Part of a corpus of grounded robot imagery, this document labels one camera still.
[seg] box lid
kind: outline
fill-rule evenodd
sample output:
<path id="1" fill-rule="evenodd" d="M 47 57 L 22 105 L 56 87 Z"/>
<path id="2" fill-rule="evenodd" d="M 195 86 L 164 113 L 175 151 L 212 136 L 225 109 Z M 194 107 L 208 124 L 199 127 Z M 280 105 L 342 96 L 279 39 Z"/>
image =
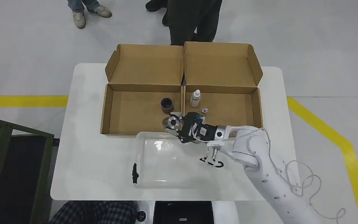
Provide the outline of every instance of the box lid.
<path id="1" fill-rule="evenodd" d="M 105 71 L 109 83 L 181 85 L 183 47 L 120 44 Z"/>
<path id="2" fill-rule="evenodd" d="M 252 45 L 185 42 L 187 85 L 256 87 L 262 70 Z"/>

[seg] concrete floor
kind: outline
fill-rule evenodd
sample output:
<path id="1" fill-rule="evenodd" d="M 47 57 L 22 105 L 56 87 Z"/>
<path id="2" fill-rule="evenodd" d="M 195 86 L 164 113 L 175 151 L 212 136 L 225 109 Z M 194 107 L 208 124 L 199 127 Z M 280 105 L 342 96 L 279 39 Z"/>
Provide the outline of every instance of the concrete floor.
<path id="1" fill-rule="evenodd" d="M 67 95 L 76 64 L 105 63 L 119 43 L 169 44 L 168 28 L 161 25 L 164 10 L 146 12 L 146 0 L 101 3 L 113 17 L 86 13 L 87 26 L 78 30 L 65 0 L 3 0 L 0 95 Z M 226 0 L 215 41 L 251 43 L 262 66 L 282 69 L 287 95 L 351 141 L 357 154 L 357 10 L 356 0 Z M 60 137 L 64 113 L 65 108 L 0 108 L 0 119 Z M 357 205 L 340 149 L 290 116 L 298 160 L 323 180 L 317 209 L 335 216 L 345 207 L 340 224 L 355 223 Z M 243 224 L 280 223 L 267 203 L 237 206 Z"/>

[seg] white robotic arm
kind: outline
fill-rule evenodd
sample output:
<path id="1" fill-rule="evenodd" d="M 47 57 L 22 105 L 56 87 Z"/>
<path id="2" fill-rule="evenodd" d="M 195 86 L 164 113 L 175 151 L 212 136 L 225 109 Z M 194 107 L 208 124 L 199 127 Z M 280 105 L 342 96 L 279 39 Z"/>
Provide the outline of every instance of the white robotic arm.
<path id="1" fill-rule="evenodd" d="M 233 148 L 228 151 L 222 147 L 220 152 L 243 164 L 252 184 L 277 212 L 283 223 L 322 223 L 308 201 L 298 196 L 301 189 L 288 184 L 288 181 L 297 185 L 298 182 L 294 182 L 296 177 L 286 167 L 284 160 L 269 152 L 270 143 L 265 131 L 249 126 L 227 127 L 226 131 L 229 133 L 225 132 L 225 136 L 228 137 L 233 130 L 237 131 Z"/>
<path id="2" fill-rule="evenodd" d="M 218 152 L 242 164 L 252 184 L 269 202 L 284 224 L 322 223 L 309 202 L 299 196 L 302 189 L 289 184 L 296 184 L 296 177 L 286 167 L 284 160 L 271 153 L 269 136 L 265 130 L 250 126 L 207 125 L 205 118 L 197 113 L 188 113 L 186 116 L 171 113 L 171 117 L 163 121 L 163 126 L 182 143 L 207 143 L 207 155 L 201 160 L 211 166 L 220 167 L 220 162 L 216 160 Z M 233 132 L 237 132 L 233 147 L 223 147 L 223 142 Z"/>

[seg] cardboard box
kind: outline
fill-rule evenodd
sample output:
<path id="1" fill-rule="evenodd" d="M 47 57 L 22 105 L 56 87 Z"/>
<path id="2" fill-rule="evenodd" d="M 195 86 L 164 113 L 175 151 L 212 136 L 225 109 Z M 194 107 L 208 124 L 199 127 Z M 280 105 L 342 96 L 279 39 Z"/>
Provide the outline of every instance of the cardboard box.
<path id="1" fill-rule="evenodd" d="M 185 86 L 181 86 L 183 74 Z M 163 132 L 160 101 L 201 113 L 211 125 L 262 127 L 262 70 L 249 44 L 186 42 L 185 46 L 118 45 L 107 66 L 102 134 Z M 190 106 L 199 89 L 199 106 Z"/>
<path id="2" fill-rule="evenodd" d="M 162 132 L 161 100 L 183 109 L 183 47 L 118 45 L 106 66 L 102 134 Z"/>
<path id="3" fill-rule="evenodd" d="M 251 45 L 186 42 L 184 61 L 185 114 L 208 108 L 207 124 L 263 126 L 257 88 L 262 70 Z M 197 89 L 201 101 L 192 108 L 191 94 Z"/>

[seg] plaid sleeve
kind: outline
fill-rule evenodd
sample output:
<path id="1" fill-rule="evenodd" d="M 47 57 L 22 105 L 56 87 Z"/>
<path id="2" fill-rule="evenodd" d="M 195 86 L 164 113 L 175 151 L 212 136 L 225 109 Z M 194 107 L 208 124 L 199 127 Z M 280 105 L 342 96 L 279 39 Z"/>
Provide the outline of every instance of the plaid sleeve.
<path id="1" fill-rule="evenodd" d="M 134 224 L 135 218 L 133 202 L 69 201 L 50 224 Z"/>

